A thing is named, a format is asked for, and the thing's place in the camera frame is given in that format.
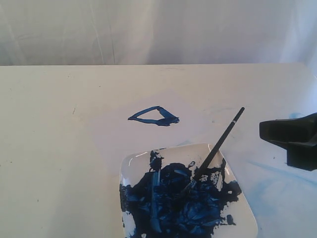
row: paintbrush handle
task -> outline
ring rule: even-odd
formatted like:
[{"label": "paintbrush handle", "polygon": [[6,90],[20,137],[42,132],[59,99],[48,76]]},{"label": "paintbrush handle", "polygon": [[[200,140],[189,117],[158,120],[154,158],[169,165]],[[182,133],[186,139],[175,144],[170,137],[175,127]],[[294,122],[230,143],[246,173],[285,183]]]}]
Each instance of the paintbrush handle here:
[{"label": "paintbrush handle", "polygon": [[227,138],[228,134],[230,133],[230,131],[232,130],[232,128],[236,124],[237,120],[239,119],[239,117],[241,116],[243,111],[244,111],[244,107],[242,107],[240,109],[240,111],[234,117],[234,119],[232,120],[232,122],[230,123],[228,128],[224,131],[224,133],[220,137],[219,141],[216,143],[216,145],[213,147],[211,152],[208,154],[208,156],[205,159],[205,161],[202,163],[202,165],[199,167],[198,171],[195,173],[195,175],[193,177],[193,180],[198,181],[201,178],[201,176],[204,174],[205,170],[208,168],[208,166],[211,163],[212,159],[214,158],[214,156],[216,155],[216,153],[218,152],[218,150],[222,146],[223,142]]}]

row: square plate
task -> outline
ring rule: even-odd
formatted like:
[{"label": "square plate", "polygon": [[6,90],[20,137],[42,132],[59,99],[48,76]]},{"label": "square plate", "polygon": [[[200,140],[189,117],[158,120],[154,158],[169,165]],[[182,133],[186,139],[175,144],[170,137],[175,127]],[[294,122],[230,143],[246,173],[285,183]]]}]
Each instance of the square plate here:
[{"label": "square plate", "polygon": [[175,202],[212,149],[193,144],[128,156],[120,170],[127,238],[255,238],[251,208],[222,153],[188,196]]}]

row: white plate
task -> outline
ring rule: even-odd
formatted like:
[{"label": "white plate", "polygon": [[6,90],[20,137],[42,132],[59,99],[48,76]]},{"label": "white plate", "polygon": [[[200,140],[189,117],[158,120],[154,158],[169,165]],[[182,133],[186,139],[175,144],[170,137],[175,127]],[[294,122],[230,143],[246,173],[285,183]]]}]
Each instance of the white plate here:
[{"label": "white plate", "polygon": [[181,202],[172,201],[211,149],[209,144],[194,144],[138,153],[123,160],[120,198],[127,238],[257,236],[251,208],[221,152],[209,166],[210,176],[203,176]]}]

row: paintbrush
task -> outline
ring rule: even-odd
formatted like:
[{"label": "paintbrush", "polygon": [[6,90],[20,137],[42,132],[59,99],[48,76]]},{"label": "paintbrush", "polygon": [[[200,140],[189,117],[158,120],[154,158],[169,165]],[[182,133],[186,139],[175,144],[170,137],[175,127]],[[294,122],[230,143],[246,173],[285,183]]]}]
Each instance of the paintbrush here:
[{"label": "paintbrush", "polygon": [[243,111],[244,111],[244,107],[242,107],[240,109],[240,111],[234,117],[234,119],[232,120],[232,122],[230,123],[228,128],[224,131],[224,133],[220,137],[219,141],[216,143],[216,145],[210,151],[210,153],[208,154],[207,158],[204,160],[202,165],[199,167],[199,169],[197,170],[197,172],[195,173],[195,175],[191,179],[190,183],[188,185],[186,185],[186,187],[183,190],[181,190],[181,192],[174,198],[174,201],[180,200],[180,199],[182,199],[183,197],[187,196],[190,193],[191,189],[196,185],[197,181],[205,173],[205,171],[208,168],[209,164],[211,163],[212,159],[214,158],[214,156],[216,155],[216,153],[218,152],[218,150],[222,146],[223,142],[227,138],[228,134],[230,133],[230,131],[232,130],[232,128],[236,124],[237,120],[239,119],[239,117],[241,116]]}]

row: white fabric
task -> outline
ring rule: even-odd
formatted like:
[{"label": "white fabric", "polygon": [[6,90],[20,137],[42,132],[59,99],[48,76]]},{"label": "white fabric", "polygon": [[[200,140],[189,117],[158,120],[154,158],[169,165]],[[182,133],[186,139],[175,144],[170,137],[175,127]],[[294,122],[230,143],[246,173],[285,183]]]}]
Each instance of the white fabric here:
[{"label": "white fabric", "polygon": [[0,0],[0,64],[301,61],[316,0]]}]

